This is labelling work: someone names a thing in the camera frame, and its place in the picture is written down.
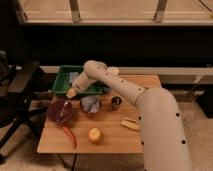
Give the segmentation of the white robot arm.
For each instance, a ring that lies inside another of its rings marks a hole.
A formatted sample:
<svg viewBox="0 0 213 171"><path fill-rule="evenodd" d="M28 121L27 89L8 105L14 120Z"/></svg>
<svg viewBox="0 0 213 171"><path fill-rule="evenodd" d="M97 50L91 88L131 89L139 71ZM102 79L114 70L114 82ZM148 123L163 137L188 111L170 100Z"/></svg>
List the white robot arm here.
<svg viewBox="0 0 213 171"><path fill-rule="evenodd" d="M66 96L71 99L101 81L137 108L146 171L192 171L181 115L174 96L162 87L144 88L89 60Z"/></svg>

